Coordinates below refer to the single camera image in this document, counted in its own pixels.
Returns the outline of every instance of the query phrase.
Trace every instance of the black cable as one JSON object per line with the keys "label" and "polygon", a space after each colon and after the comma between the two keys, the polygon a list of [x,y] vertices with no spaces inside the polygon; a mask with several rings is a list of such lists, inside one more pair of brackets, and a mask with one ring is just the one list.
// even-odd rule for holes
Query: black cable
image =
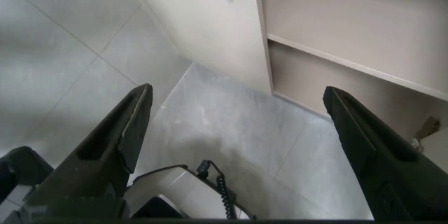
{"label": "black cable", "polygon": [[237,214],[235,213],[235,207],[233,205],[233,202],[229,200],[229,193],[227,191],[227,186],[225,184],[224,173],[216,166],[216,164],[213,161],[211,161],[211,160],[207,160],[207,161],[209,164],[211,164],[211,165],[213,165],[213,167],[215,167],[215,170],[219,174],[216,177],[216,185],[218,186],[218,190],[221,194],[221,199],[223,199],[225,215],[227,216],[227,219],[236,219]]}

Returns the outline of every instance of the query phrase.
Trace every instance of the cabinet door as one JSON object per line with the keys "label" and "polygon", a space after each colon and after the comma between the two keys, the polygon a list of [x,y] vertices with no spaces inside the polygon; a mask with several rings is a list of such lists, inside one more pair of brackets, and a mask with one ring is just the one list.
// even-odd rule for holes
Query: cabinet door
{"label": "cabinet door", "polygon": [[146,0],[182,55],[272,92],[261,0]]}

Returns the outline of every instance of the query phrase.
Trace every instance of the white cabinet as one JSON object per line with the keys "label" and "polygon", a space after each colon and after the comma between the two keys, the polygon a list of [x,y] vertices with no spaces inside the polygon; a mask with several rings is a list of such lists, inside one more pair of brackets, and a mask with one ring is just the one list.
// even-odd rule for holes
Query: white cabinet
{"label": "white cabinet", "polygon": [[146,0],[183,56],[272,93],[259,0]]}
{"label": "white cabinet", "polygon": [[332,85],[409,138],[448,100],[448,0],[147,2],[186,57],[322,116]]}

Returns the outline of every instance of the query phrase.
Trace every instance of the cabinet shelf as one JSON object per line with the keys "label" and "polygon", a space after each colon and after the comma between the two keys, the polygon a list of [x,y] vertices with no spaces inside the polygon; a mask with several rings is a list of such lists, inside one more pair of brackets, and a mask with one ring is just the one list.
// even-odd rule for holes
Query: cabinet shelf
{"label": "cabinet shelf", "polygon": [[447,0],[262,0],[267,37],[448,100]]}
{"label": "cabinet shelf", "polygon": [[269,42],[269,55],[274,93],[327,118],[322,100],[327,86],[347,91],[407,139],[429,111],[445,103],[280,43]]}

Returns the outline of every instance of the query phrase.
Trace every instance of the black coiled cord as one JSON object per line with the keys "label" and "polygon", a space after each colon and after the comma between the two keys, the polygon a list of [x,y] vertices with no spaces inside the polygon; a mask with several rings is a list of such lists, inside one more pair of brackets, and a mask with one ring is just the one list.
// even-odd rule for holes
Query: black coiled cord
{"label": "black coiled cord", "polygon": [[227,219],[236,219],[237,214],[235,213],[233,202],[231,202],[229,199],[229,193],[225,184],[224,173],[216,166],[215,163],[213,163],[213,161],[208,160],[208,162],[209,164],[213,165],[213,167],[215,167],[216,171],[219,173],[219,175],[216,177],[216,185],[218,186],[219,193],[221,194],[221,199],[223,199],[225,215],[227,216]]}

